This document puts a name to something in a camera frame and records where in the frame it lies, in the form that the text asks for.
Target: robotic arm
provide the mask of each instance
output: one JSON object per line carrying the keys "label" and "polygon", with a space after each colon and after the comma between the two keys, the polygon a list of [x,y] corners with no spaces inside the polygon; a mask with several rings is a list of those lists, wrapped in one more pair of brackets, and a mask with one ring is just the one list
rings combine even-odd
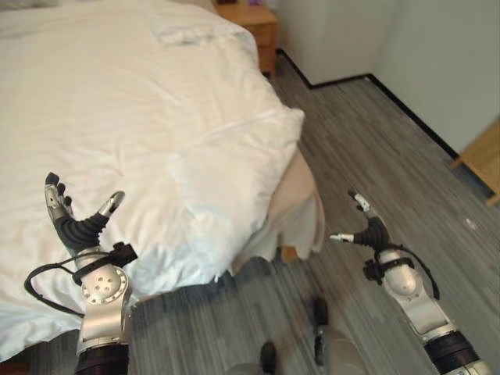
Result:
{"label": "robotic arm", "polygon": [[[73,279],[81,285],[85,303],[75,374],[124,375],[128,367],[128,300],[132,287],[121,267],[137,256],[130,245],[122,242],[115,244],[113,251],[104,252],[98,236],[125,194],[122,191],[114,193],[96,214],[76,221],[71,198],[64,197],[65,189],[57,175],[50,173],[47,176],[45,201],[48,214],[60,240],[75,260],[78,271],[73,274]],[[30,282],[25,286],[32,288]]]}
{"label": "robotic arm", "polygon": [[[358,209],[368,219],[368,228],[357,234],[334,234],[330,238],[369,246],[375,250],[374,259],[367,261],[363,269],[366,278],[382,285],[399,304],[440,374],[492,375],[473,346],[439,306],[438,286],[428,268],[410,250],[390,242],[384,222],[362,195],[354,191],[350,191],[349,195],[358,202]],[[413,261],[401,251],[412,254],[423,266],[433,284],[433,298],[424,289]]]}

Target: gray carpet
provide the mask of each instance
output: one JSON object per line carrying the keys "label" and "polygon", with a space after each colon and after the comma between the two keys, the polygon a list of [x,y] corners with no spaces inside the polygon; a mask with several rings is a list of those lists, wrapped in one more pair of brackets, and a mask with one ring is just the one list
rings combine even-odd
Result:
{"label": "gray carpet", "polygon": [[[500,369],[499,209],[488,190],[368,80],[315,91],[279,58],[273,82],[290,106],[305,111],[301,149],[316,178],[327,233],[365,225],[346,195],[362,192],[432,269],[442,307],[494,371]],[[359,347],[371,374],[435,374],[395,303],[363,277],[370,250],[327,241],[307,262],[250,262],[234,279],[187,287],[134,311],[131,374],[221,374],[254,362],[272,339],[280,373],[320,374],[313,364],[310,302],[323,295],[333,325]],[[30,374],[67,374],[77,334],[16,357]]]}

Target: white bedsheet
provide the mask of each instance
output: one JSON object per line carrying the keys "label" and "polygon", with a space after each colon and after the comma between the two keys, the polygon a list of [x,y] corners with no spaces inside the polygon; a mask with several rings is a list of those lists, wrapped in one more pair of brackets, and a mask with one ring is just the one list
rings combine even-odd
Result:
{"label": "white bedsheet", "polygon": [[[136,298],[223,273],[260,228],[303,113],[257,68],[249,34],[168,1],[68,2],[0,13],[0,360],[80,327],[23,290],[65,259],[43,183],[59,174],[77,217],[127,196],[101,236],[130,242]],[[47,298],[82,311],[65,273]]]}

